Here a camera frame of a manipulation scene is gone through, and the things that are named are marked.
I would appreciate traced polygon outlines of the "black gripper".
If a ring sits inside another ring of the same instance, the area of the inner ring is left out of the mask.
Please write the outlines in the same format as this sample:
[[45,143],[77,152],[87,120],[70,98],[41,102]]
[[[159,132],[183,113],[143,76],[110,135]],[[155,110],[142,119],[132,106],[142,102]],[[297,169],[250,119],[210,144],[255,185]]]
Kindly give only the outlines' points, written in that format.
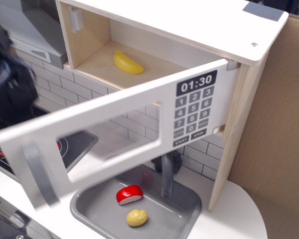
[[36,74],[17,56],[0,60],[0,129],[34,118]]

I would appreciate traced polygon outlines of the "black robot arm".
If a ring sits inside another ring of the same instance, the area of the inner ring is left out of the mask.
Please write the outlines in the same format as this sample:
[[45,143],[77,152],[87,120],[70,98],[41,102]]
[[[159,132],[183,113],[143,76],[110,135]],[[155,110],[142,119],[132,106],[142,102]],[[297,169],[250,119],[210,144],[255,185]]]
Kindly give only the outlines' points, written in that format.
[[0,129],[33,118],[32,105],[38,97],[34,71],[10,52],[11,44],[0,25]]

